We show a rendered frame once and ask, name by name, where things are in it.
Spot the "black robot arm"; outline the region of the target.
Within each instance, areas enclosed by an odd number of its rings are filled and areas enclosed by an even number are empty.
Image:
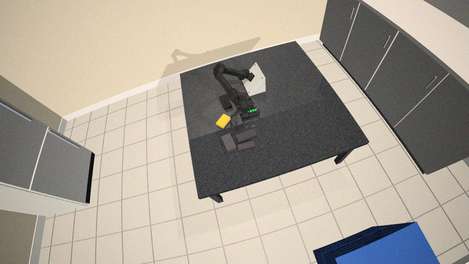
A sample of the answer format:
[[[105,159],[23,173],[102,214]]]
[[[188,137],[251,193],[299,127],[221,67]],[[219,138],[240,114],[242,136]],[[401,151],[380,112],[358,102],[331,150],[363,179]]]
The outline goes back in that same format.
[[[248,79],[250,82],[255,77],[255,75],[253,73],[250,73],[248,69],[234,70],[234,69],[225,67],[225,65],[222,63],[218,63],[213,68],[214,78],[220,82],[220,85],[222,87],[224,87],[224,89],[227,92],[227,96],[229,100],[231,100],[235,105],[239,105],[239,109],[241,110],[241,112],[249,111],[249,108],[252,108],[254,106],[253,100],[251,98],[248,98],[246,100],[246,97],[243,94],[243,92],[239,92],[235,88],[233,88],[228,83],[228,81],[224,78],[223,76],[224,73],[228,75],[236,76],[238,77],[239,80]],[[238,100],[236,101],[236,99]]]

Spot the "yellow rectangular block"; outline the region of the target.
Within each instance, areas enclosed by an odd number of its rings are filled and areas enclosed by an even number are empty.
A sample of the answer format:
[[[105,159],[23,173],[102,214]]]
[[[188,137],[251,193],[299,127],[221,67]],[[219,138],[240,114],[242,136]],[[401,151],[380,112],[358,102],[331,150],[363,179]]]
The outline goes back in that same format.
[[[223,128],[227,125],[227,123],[230,121],[230,117],[223,114],[220,119],[216,122],[216,125]]]

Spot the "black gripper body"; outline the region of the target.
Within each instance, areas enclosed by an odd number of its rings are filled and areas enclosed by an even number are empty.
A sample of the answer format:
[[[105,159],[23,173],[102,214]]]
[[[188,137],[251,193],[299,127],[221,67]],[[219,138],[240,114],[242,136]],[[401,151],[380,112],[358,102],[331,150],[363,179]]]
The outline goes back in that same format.
[[[247,112],[241,112],[240,114],[241,114],[241,118],[242,118],[242,119],[246,119],[246,118],[249,118],[249,117],[250,117],[248,111],[247,111]]]

